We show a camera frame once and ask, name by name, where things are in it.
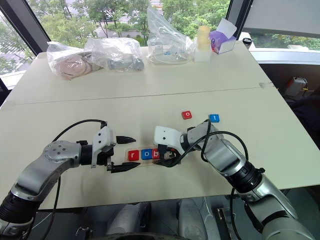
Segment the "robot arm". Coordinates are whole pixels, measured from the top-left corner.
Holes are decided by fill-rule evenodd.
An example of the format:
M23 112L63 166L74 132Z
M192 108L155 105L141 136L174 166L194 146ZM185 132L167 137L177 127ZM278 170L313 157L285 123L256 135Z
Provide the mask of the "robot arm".
M207 134L208 124L203 122L189 128L187 133L157 126L154 142L158 148L176 149L183 154L193 143ZM210 132L217 130L213 125ZM204 140L194 150L202 150ZM264 169L255 168L222 134L211 135L204 149L207 161L236 189L245 202L245 210L254 227L264 240L313 240L313 236L298 221L290 201L264 175Z
M22 171L0 205L0 238L19 237L28 230L40 204L64 171L79 165L91 165L92 168L105 165L111 173L137 167L139 163L135 162L122 165L111 162L116 143L130 142L135 140L116 136L108 126L104 126L94 135L92 145L88 145L87 141L73 143L62 140L48 144L41 156Z

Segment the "plastic bag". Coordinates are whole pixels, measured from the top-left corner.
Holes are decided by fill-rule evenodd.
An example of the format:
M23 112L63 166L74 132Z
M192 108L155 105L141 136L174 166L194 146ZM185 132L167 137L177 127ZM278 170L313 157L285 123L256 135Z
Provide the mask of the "plastic bag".
M60 42L48 42L47 57L52 72L67 80L86 75L101 67L92 63L92 52L64 45Z
M132 38L89 38L84 51L91 51L92 63L102 68L142 71L145 67L140 44Z
M178 32L151 5L147 8L150 30L147 59L155 64L185 64L192 59L192 40Z

